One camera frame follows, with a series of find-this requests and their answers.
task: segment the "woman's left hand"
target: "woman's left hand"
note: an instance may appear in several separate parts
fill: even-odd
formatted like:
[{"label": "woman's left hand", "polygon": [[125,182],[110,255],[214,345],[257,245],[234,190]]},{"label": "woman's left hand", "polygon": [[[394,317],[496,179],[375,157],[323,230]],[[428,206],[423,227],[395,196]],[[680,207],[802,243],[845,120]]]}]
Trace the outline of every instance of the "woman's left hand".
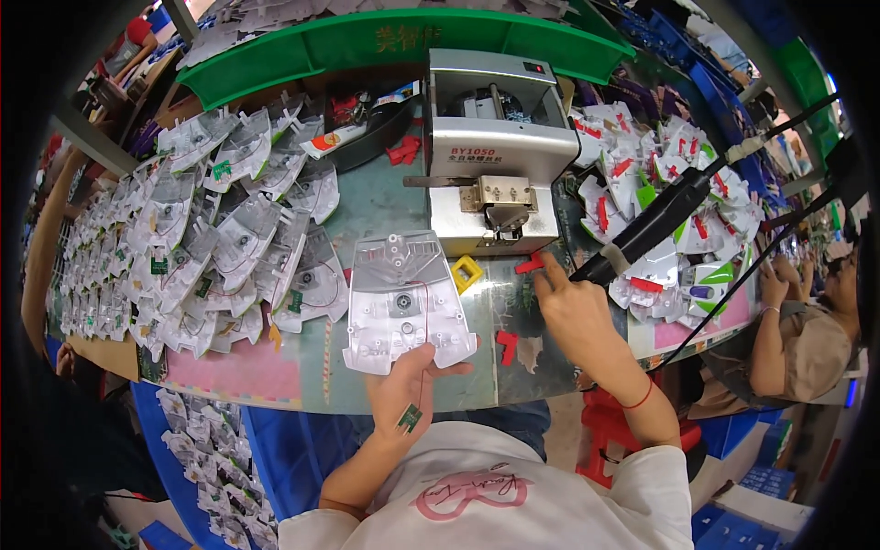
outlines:
[{"label": "woman's left hand", "polygon": [[[367,395],[376,423],[373,436],[384,444],[405,450],[413,446],[428,431],[434,415],[434,378],[468,374],[473,370],[471,363],[438,369],[434,364],[435,352],[433,344],[425,343],[401,355],[388,376],[366,375]],[[415,405],[422,416],[413,431],[407,433],[408,426],[398,427],[398,423],[410,405]]]}]

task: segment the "tape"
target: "tape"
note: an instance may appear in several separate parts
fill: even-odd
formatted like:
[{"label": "tape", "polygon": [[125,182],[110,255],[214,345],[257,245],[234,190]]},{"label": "tape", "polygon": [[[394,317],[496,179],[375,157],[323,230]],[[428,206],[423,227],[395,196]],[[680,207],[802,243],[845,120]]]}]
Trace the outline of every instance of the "tape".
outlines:
[{"label": "tape", "polygon": [[607,259],[617,275],[623,275],[623,272],[630,269],[627,258],[623,255],[623,251],[614,243],[608,243],[599,250],[599,255]]}]

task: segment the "green plastic tray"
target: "green plastic tray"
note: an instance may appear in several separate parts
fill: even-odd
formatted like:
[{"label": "green plastic tray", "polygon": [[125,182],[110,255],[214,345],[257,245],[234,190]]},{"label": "green plastic tray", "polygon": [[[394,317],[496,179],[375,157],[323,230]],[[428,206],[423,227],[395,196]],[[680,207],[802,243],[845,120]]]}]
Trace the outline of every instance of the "green plastic tray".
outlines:
[{"label": "green plastic tray", "polygon": [[350,13],[261,36],[183,69],[178,82],[212,109],[275,84],[326,71],[427,59],[429,48],[473,49],[549,62],[557,74],[607,84],[635,50],[598,12],[589,32],[497,11],[418,8]]},{"label": "green plastic tray", "polygon": [[[799,38],[792,40],[782,48],[773,51],[772,55],[785,75],[785,79],[791,84],[801,107],[806,108],[828,95],[828,89],[825,87],[825,74],[803,40]],[[812,130],[810,138],[824,159],[839,141],[832,108],[829,106],[822,109],[807,119],[807,122]]]}]

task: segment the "human hand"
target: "human hand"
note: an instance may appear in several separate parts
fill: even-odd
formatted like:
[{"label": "human hand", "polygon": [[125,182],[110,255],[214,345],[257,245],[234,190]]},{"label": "human hand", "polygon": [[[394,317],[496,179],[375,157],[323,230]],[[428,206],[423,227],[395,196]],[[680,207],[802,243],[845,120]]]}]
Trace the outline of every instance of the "human hand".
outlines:
[{"label": "human hand", "polygon": [[55,374],[61,378],[70,378],[73,376],[73,365],[77,358],[77,353],[73,350],[68,342],[64,342],[58,349],[55,356]]},{"label": "human hand", "polygon": [[781,281],[790,282],[792,284],[800,284],[801,276],[797,273],[797,269],[791,265],[788,258],[782,254],[778,254],[773,258],[773,269]]},{"label": "human hand", "polygon": [[782,305],[787,294],[788,281],[777,279],[773,268],[765,262],[761,262],[761,300],[771,307],[778,308]]},{"label": "human hand", "polygon": [[[388,376],[365,375],[367,395],[373,410],[376,429],[373,436],[384,444],[397,449],[408,450],[428,431],[434,416],[434,378],[453,374],[468,374],[473,370],[471,363],[457,363],[445,369],[434,364],[436,348],[424,343],[401,355],[394,362]],[[401,416],[413,405],[422,416],[412,432],[408,426],[398,426]]]},{"label": "human hand", "polygon": [[634,361],[614,328],[605,289],[592,282],[569,281],[550,253],[542,253],[541,259],[547,277],[535,275],[535,294],[547,329],[568,360],[602,385],[618,365]]}]

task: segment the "yellow plastic piece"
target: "yellow plastic piece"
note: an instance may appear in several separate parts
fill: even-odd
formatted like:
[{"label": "yellow plastic piece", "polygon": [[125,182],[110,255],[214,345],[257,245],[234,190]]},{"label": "yellow plastic piece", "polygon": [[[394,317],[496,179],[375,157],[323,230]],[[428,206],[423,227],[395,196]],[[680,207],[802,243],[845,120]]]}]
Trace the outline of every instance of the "yellow plastic piece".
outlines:
[{"label": "yellow plastic piece", "polygon": [[[467,274],[467,279],[458,273],[460,269]],[[483,270],[477,265],[477,262],[473,261],[473,258],[468,255],[458,258],[458,261],[452,265],[451,271],[452,280],[455,282],[455,288],[458,289],[459,296],[464,294],[468,287],[477,282],[477,279],[483,276]]]}]

